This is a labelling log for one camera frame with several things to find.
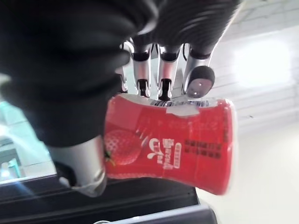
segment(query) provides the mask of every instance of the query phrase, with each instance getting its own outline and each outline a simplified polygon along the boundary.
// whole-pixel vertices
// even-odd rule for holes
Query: strawberry
[[[142,149],[138,136],[123,130],[113,130],[105,135],[106,157],[115,165],[134,162]]]

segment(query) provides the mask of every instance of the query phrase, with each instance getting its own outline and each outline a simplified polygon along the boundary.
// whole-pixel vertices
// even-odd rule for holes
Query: red bottle
[[[108,177],[156,177],[222,195],[228,188],[233,107],[225,99],[171,102],[112,98],[106,119]]]

